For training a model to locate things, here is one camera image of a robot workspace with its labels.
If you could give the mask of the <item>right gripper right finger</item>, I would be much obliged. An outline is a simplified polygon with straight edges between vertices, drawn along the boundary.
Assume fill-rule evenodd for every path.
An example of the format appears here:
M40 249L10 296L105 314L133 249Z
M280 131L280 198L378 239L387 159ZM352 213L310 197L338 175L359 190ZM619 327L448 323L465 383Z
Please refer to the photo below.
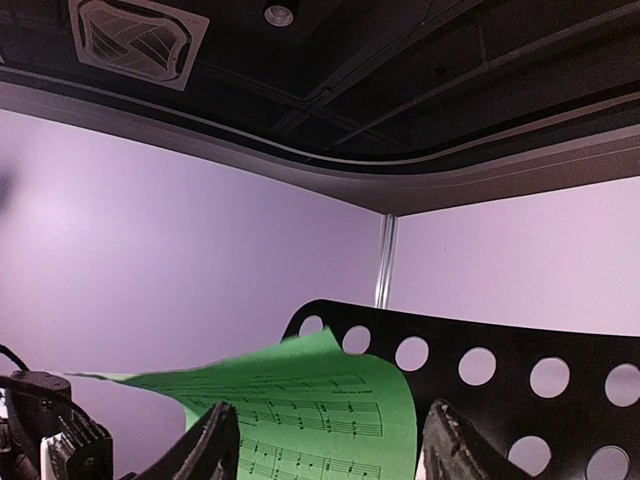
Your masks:
M430 406L422 430L427 479L516 480L530 475L502 456L459 412L442 399Z

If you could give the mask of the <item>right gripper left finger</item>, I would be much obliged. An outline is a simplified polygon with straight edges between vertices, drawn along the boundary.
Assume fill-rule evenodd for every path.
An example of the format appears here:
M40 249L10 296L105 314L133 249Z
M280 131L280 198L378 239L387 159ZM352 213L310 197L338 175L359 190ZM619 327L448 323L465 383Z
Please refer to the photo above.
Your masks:
M150 480L236 479L240 432L236 410L212 406L156 463L144 471Z

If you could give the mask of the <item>green sheet music page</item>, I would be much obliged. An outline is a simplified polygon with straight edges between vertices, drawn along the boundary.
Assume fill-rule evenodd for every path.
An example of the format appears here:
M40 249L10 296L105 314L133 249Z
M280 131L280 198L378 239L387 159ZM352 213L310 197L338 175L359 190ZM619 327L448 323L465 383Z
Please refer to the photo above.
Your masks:
M404 375L345 353L329 329L196 369L97 377L176 400L187 426L217 402L234 407L241 479L415 475L417 420Z

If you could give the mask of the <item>black music stand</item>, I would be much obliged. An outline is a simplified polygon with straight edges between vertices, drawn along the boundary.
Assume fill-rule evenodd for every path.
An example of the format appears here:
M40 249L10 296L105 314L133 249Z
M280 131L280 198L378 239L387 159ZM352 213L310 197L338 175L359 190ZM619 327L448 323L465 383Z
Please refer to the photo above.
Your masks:
M427 357L406 368L419 427L442 399L529 479L639 475L639 341L420 316L315 300L286 335L318 318L338 340L368 331L367 352L398 362L412 340Z

